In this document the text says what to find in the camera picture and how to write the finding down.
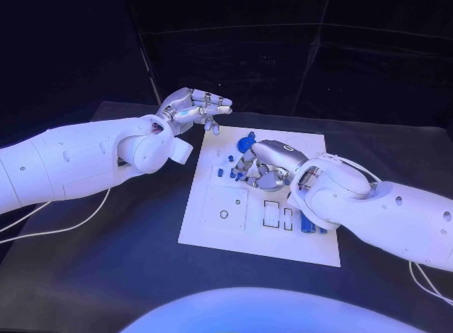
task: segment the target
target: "table surface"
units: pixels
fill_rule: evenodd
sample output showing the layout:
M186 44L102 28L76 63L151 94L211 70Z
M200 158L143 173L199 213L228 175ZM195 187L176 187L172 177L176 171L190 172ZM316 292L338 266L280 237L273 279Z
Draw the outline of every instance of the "table surface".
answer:
M137 117L157 107L102 102L94 120ZM239 113L219 124L325 135L327 152L362 164L384 180L453 198L453 145L440 128ZM340 268L177 244L203 130L186 165L167 161L151 175L111 190L104 208L78 229L14 242L0 266L0 328L117 332L175 299L226 287L312 293L395 318L430 332L453 332L453 307L415 286L407 261L338 229ZM76 224L104 192L52 203L23 233ZM453 273L427 269L453 298Z

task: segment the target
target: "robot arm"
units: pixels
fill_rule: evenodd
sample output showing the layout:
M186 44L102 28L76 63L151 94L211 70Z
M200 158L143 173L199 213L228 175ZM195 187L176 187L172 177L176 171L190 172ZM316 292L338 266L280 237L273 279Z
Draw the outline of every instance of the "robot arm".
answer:
M231 104L218 95L183 88L156 115L59 127L0 149L0 214L88 196L154 173L169 158L183 164L192 146L175 135L193 121L218 133L212 116L231 113Z
M254 159L258 168L268 164L276 170L252 179L247 170ZM267 191L290 182L289 203L319 227L333 230L343 225L402 259L453 271L453 200L394 182L369 184L339 157L323 154L309 160L293 147L268 140L254 143L234 174Z

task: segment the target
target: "blue block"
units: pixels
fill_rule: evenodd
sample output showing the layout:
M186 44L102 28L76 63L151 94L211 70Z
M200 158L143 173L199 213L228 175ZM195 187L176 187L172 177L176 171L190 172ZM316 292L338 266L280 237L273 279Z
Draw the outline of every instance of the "blue block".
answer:
M301 213L301 232L307 234L316 232L316 225L309 221L303 213Z
M238 141L238 151L242 154L248 151L251 145L255 143L254 137L254 132L250 132L248 136Z

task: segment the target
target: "cable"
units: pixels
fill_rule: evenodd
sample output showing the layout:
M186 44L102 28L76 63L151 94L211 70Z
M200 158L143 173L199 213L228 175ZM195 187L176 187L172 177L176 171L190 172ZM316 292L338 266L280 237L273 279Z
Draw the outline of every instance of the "cable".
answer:
M0 229L0 232L3 232L6 229L9 229L10 227L13 227L14 225L17 225L35 212L37 212L39 210L42 210L48 205L50 204L50 201L48 201L42 206L39 206L27 215L24 215L16 222L13 222L10 225L7 225L6 227L3 227L3 229Z
M97 212L99 211L99 209L101 209L101 207L102 207L102 205L104 205L104 202L105 202L105 200L107 200L107 198L108 198L110 191L111 191L111 189L108 189L108 191L105 192L105 196L104 196L104 199L102 199L102 201L101 201L101 203L99 203L99 206L98 206L97 210L92 212L92 214L89 215L89 217L88 217L81 223L78 223L76 225L74 225L72 227L68 227L68 228L65 228L65 229L52 230L52 231L45 231L45 232L36 232L36 233L33 233L33 234L23 234L22 236L17 236L17 237L13 237L13 238L9 238L9 239L1 240L1 241L0 241L0 244L6 243L7 241L14 241L16 239L20 239L20 238L33 237L33 236L40 236L40 235L43 235L43 234L56 234L56 233L59 233L59 232L62 232L62 231L69 231L69 230L72 230L74 228L78 228L78 227L79 227L85 222L88 222L88 220L97 215Z
M340 161L343 161L346 164L349 164L352 167L355 167L356 169L359 169L361 171L364 171L365 173L368 173L371 175L371 177L374 178L374 180L377 182L381 182L381 179L379 177L377 177L366 168L364 168L356 162L353 161L349 161L349 159L343 158L343 157L338 157ZM428 283L428 286L431 287L433 291L427 290L427 288L418 283L418 280L415 279L415 275L414 275L414 272L413 272L413 265L411 265L411 261L408 261L408 266L410 266L410 274L411 274L411 278L415 282L415 284L418 285L418 287L427 292L430 293L434 297L440 298L444 302L447 302L450 304L450 306L453 306L453 300L446 298L441 293L439 292L439 290L436 289L434 287L434 284L431 283L430 279L428 279L428 276L426 275L424 273L424 270L421 269L421 266L418 265L418 263L414 263L423 277L424 277L424 280L427 281Z

